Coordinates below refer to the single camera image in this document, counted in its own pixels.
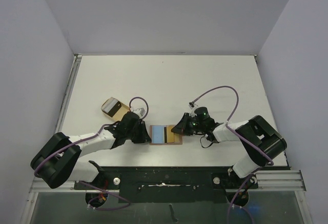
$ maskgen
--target gray wall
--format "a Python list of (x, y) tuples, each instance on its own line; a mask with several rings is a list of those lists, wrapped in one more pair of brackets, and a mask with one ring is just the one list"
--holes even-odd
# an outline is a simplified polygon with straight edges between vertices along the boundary
[(314, 223), (327, 223), (328, 0), (290, 0), (258, 62), (290, 164), (303, 172)]
[(0, 0), (0, 223), (19, 222), (72, 61), (45, 0)]
[(46, 0), (74, 53), (255, 54), (288, 0)]

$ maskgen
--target screw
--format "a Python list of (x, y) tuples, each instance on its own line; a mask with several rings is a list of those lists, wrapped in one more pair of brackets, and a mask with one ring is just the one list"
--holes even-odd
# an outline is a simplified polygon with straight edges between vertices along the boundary
[(253, 176), (251, 179), (250, 179), (250, 182), (251, 183), (257, 183), (257, 178), (255, 176)]
[(220, 184), (220, 178), (219, 178), (219, 177), (215, 177), (215, 178), (213, 179), (213, 182), (214, 182), (214, 184), (216, 184), (216, 185)]
[(120, 184), (121, 180), (119, 178), (114, 178), (113, 182), (114, 182), (114, 185), (117, 186)]

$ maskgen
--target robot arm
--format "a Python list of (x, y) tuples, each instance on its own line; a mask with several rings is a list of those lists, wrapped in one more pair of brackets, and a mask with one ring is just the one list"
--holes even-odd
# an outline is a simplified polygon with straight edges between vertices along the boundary
[(230, 169), (240, 179), (266, 166), (287, 148), (282, 136), (262, 117), (255, 116), (239, 123), (216, 123), (206, 107), (191, 106), (181, 121), (171, 130), (181, 135), (204, 135), (213, 143), (241, 141), (247, 154)]
[(101, 168), (93, 161), (78, 159), (98, 150), (114, 149), (128, 139), (135, 144), (151, 141), (138, 110), (126, 113), (121, 121), (102, 126), (98, 133), (69, 137), (61, 132), (54, 134), (33, 158), (31, 168), (50, 188), (57, 188), (68, 179), (92, 182)]

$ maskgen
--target glass panel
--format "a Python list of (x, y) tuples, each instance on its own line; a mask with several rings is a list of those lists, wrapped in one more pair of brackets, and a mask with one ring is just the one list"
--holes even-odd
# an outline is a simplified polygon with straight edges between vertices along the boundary
[[(103, 207), (122, 205), (109, 198)], [(134, 203), (118, 211), (87, 210), (84, 193), (39, 193), (32, 224), (58, 223), (226, 223), (228, 204), (202, 201), (173, 203)], [(303, 223), (294, 192), (250, 192), (246, 207), (255, 223)], [(252, 223), (244, 210), (231, 211), (230, 223)]]

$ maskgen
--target table surface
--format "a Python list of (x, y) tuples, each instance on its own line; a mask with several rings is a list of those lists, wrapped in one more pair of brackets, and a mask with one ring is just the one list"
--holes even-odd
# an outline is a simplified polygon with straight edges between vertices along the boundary
[[(188, 103), (206, 90), (229, 85), (239, 93), (240, 102), (231, 122), (263, 116), (273, 127), (274, 118), (253, 56), (182, 56), (182, 55), (85, 55), (81, 59), (74, 88), (67, 107), (62, 131), (66, 135), (95, 132), (112, 121), (100, 107), (115, 97), (128, 105), (141, 96), (150, 111), (145, 118), (150, 125), (177, 124)], [(230, 89), (213, 91), (197, 104), (206, 106), (210, 116), (224, 122), (235, 105)], [(132, 104), (145, 107), (141, 100)], [(222, 142), (203, 149), (200, 136), (183, 137), (182, 145), (135, 145), (126, 141), (114, 150), (103, 150), (81, 157), (101, 166), (136, 167), (211, 167), (231, 166), (246, 151), (240, 141)], [(276, 166), (287, 166), (283, 153), (274, 159)]]

